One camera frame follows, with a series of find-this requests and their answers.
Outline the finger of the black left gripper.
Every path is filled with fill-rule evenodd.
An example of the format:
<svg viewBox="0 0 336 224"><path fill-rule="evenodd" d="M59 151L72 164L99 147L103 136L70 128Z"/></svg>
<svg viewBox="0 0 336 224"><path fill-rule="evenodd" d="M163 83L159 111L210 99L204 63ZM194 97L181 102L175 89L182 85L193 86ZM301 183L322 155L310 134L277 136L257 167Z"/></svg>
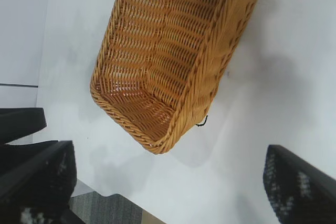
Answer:
<svg viewBox="0 0 336 224"><path fill-rule="evenodd" d="M43 108L1 108L1 145L47 126Z"/></svg>
<svg viewBox="0 0 336 224"><path fill-rule="evenodd" d="M69 142L1 147L1 195L69 195Z"/></svg>

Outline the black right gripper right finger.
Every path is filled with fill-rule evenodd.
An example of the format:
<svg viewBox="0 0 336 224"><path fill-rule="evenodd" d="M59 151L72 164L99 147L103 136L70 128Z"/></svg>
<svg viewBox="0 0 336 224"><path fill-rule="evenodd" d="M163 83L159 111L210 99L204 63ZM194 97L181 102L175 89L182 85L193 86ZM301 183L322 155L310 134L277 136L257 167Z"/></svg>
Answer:
<svg viewBox="0 0 336 224"><path fill-rule="evenodd" d="M263 185L280 223L335 223L335 179L281 145L267 148Z"/></svg>

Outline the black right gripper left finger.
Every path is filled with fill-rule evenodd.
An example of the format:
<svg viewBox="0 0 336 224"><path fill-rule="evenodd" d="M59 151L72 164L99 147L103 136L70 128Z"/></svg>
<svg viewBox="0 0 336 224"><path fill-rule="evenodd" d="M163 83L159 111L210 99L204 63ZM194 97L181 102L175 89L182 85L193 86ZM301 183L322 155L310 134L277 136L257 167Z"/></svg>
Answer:
<svg viewBox="0 0 336 224"><path fill-rule="evenodd" d="M82 223L69 201L77 183L74 146L69 142L69 195L1 195L1 223Z"/></svg>

